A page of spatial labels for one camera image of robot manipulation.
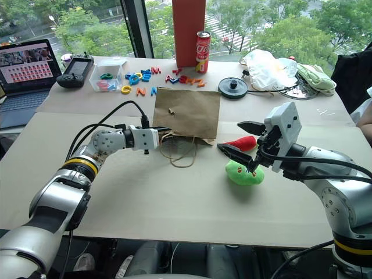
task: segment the yellow ring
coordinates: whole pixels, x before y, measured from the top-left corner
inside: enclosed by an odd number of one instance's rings
[[[132,87],[129,86],[129,85],[125,85],[121,88],[121,93],[127,95],[130,93],[130,91],[132,90]]]
[[[336,239],[334,241],[335,241],[335,244],[338,247],[340,247],[342,250],[345,250],[345,251],[348,251],[350,253],[357,254],[357,255],[372,256],[372,250],[362,250],[362,249],[351,248],[338,242]]]
[[[64,163],[63,166],[65,166],[65,165],[67,165],[69,163],[82,163],[82,164],[86,164],[88,167],[90,167],[91,169],[93,169],[95,175],[98,174],[97,167],[94,164],[92,164],[91,162],[87,161],[87,160],[84,160],[84,159],[70,159],[66,163]]]

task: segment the red can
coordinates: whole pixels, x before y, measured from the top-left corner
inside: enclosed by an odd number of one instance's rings
[[[199,31],[197,33],[196,43],[196,71],[204,74],[208,69],[209,62],[209,46],[210,46],[210,32]]]

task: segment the laptop screen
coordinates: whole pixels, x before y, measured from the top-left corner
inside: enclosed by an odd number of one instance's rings
[[[0,84],[6,94],[50,88],[59,75],[48,40],[0,47]]]

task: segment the white plastic bag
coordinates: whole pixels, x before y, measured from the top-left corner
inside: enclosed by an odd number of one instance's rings
[[[297,63],[287,58],[275,59],[269,51],[255,49],[245,61],[252,87],[259,91],[281,90],[296,84]]]

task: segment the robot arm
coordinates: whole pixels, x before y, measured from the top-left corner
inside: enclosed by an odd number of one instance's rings
[[[158,131],[137,128],[95,132],[72,154],[30,205],[30,221],[0,239],[0,278],[41,278],[52,266],[65,231],[78,227],[91,183],[105,159],[124,148],[155,149]]]
[[[283,170],[284,177],[305,183],[324,206],[333,231],[333,254],[339,270],[353,278],[360,278],[361,272],[363,278],[372,278],[372,184],[351,180],[364,178],[361,171],[331,164],[331,160],[338,160],[351,165],[353,160],[337,151],[296,144],[301,124],[293,102],[274,108],[264,124],[246,121],[238,126],[260,136],[255,159],[231,145],[218,144],[220,150],[248,171],[254,172],[260,164],[272,166],[275,172]],[[324,178],[330,176],[345,179]]]

